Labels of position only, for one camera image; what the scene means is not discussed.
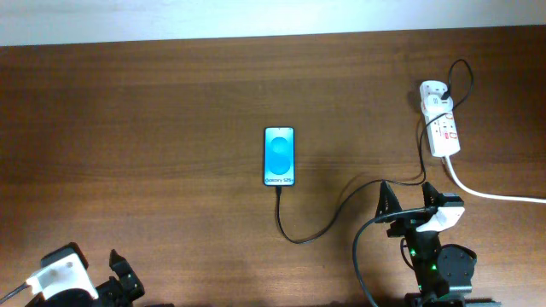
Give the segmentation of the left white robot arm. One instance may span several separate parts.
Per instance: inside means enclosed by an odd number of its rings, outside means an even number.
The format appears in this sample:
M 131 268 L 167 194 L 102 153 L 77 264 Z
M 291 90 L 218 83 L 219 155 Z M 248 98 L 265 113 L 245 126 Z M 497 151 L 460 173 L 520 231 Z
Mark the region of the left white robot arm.
M 114 276 L 96 286 L 89 263 L 79 246 L 71 242 L 40 260 L 40 269 L 26 279 L 34 295 L 31 306 L 132 306 L 145 288 L 129 262 L 115 250 L 108 265 Z

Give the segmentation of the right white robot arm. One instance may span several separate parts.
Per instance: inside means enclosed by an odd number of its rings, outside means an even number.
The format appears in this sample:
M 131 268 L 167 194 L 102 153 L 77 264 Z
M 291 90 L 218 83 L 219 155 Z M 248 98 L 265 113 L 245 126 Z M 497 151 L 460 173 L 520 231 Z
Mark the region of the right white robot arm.
M 399 237 L 409 250 L 404 261 L 415 274 L 418 293 L 404 297 L 407 306 L 463 306 L 472 292 L 471 279 L 477 263 L 474 251 L 457 244 L 443 245 L 439 234 L 457 224 L 465 212 L 458 194 L 440 193 L 431 183 L 422 185 L 424 206 L 404 211 L 387 182 L 380 185 L 375 215 L 389 223 L 386 234 Z

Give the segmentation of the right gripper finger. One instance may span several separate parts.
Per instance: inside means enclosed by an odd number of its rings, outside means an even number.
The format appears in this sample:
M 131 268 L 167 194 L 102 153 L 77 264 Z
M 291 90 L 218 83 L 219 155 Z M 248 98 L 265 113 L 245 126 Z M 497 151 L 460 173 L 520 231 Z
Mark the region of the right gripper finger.
M 380 195 L 375 215 L 382 216 L 402 211 L 402 207 L 388 182 L 380 184 Z
M 444 205 L 444 196 L 430 182 L 423 183 L 421 188 L 423 192 L 424 206 L 428 210 Z

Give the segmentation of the blue Galaxy smartphone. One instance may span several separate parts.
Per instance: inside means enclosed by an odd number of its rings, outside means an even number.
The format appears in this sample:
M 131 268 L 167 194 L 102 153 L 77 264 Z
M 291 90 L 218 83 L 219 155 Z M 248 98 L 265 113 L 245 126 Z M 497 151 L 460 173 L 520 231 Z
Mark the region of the blue Galaxy smartphone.
M 295 184 L 295 133 L 292 127 L 264 129 L 264 185 Z

